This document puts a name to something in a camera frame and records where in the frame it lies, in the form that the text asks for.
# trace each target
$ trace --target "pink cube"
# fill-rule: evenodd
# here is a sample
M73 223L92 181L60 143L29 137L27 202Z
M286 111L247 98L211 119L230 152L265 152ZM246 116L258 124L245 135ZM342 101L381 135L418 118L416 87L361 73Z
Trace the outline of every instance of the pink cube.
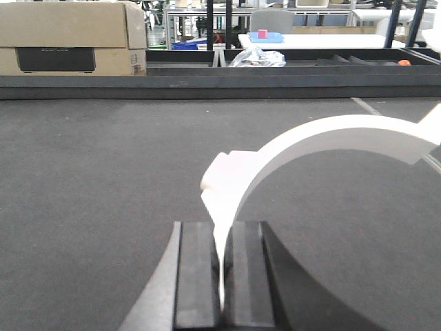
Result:
M257 37L259 39L266 39L268 38L268 30L257 30Z

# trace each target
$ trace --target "plastic bag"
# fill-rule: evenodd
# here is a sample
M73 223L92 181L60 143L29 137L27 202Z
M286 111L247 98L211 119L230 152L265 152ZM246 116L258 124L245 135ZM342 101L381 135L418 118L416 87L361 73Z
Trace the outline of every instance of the plastic bag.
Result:
M261 48L252 46L243 50L229 67L283 67L287 64L282 53L270 50L264 52Z

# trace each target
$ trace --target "blue container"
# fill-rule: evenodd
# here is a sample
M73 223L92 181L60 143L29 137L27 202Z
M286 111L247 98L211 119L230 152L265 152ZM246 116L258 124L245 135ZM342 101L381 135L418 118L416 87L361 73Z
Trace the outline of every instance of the blue container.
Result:
M172 44L172 49L173 50L197 50L199 43L207 43L207 38L179 41L178 43Z

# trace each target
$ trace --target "white curved plastic piece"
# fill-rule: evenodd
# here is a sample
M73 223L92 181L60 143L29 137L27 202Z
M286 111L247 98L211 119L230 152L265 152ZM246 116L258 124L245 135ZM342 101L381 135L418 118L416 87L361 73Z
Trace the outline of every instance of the white curved plastic piece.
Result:
M419 123L373 115L343 115L312 121L276 137L257 152L220 153L201 181L202 200L214 221L220 261L220 300L227 235L242 204L274 170L298 157L325 150L365 150L408 164L441 144L441 104Z

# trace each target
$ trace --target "white floor line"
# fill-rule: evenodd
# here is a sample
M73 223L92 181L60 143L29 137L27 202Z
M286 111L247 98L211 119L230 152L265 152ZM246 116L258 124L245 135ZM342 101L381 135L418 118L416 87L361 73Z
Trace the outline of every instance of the white floor line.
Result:
M360 98L351 98L351 99L353 101L355 101L356 103L358 103L360 106L362 106L365 110L367 110L367 112L369 114L376 115L376 116L382 116L378 110L376 110L374 107L369 105L367 102L364 102L362 99L360 99Z
M369 105L367 102L363 101L361 98L351 98L354 102L362 106L369 114L382 116L381 112L376 110L374 107ZM433 155L428 154L422 158L432 169L434 169L438 174L441 174L441 161L433 157Z

